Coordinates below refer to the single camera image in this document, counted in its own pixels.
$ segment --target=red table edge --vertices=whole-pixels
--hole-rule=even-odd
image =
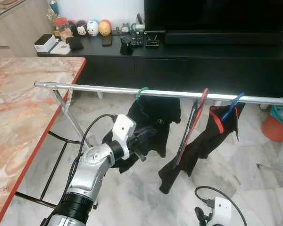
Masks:
[[[73,79],[73,81],[72,81],[72,84],[76,83],[76,81],[77,81],[77,79],[79,78],[79,76],[80,76],[80,74],[81,74],[83,68],[85,67],[85,64],[86,64],[86,59],[84,59],[82,65],[81,65],[81,67],[80,67],[80,69],[79,69],[78,72],[76,73],[76,76],[74,77],[74,79]],[[65,101],[66,101],[66,99],[67,99],[67,95],[68,95],[68,92],[64,95],[64,98],[63,98],[63,99],[64,99]],[[61,105],[57,108],[55,114],[54,114],[53,117],[51,118],[51,120],[50,120],[48,126],[46,127],[44,133],[42,134],[42,136],[41,136],[41,138],[40,138],[40,140],[39,140],[39,142],[37,143],[37,146],[34,148],[34,150],[33,150],[32,154],[31,154],[31,156],[29,157],[29,159],[28,159],[26,165],[24,166],[24,168],[23,168],[23,170],[22,170],[22,172],[21,172],[21,174],[20,174],[18,180],[16,181],[16,183],[15,183],[13,189],[10,191],[9,196],[8,196],[8,198],[6,199],[6,201],[5,201],[5,203],[4,203],[3,207],[2,207],[2,209],[1,209],[1,211],[0,211],[0,222],[2,221],[3,216],[4,216],[6,210],[8,209],[8,207],[9,207],[9,205],[10,205],[10,202],[12,201],[12,199],[13,199],[13,197],[14,197],[16,191],[18,190],[18,188],[19,188],[19,186],[20,186],[20,183],[22,182],[22,180],[23,180],[23,178],[24,178],[26,172],[28,171],[30,165],[32,164],[33,159],[35,158],[35,156],[36,156],[36,154],[37,154],[39,148],[41,147],[41,145],[42,145],[44,139],[46,138],[46,136],[47,136],[47,134],[48,134],[48,131],[50,130],[52,124],[54,123],[54,121],[56,120],[58,114],[60,113],[61,108],[62,108]]]

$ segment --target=white wall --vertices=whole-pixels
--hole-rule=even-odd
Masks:
[[[144,0],[56,0],[60,16],[86,21],[108,19],[112,28],[135,23],[137,13],[144,19]]]

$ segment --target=television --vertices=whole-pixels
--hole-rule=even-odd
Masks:
[[[281,32],[283,0],[145,0],[145,30]]]

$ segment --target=soundbar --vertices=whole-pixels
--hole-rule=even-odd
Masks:
[[[166,32],[168,45],[280,45],[283,32]]]

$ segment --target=white box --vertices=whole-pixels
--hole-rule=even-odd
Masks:
[[[44,34],[34,43],[33,46],[37,52],[47,53],[56,43],[57,40],[53,34]]]

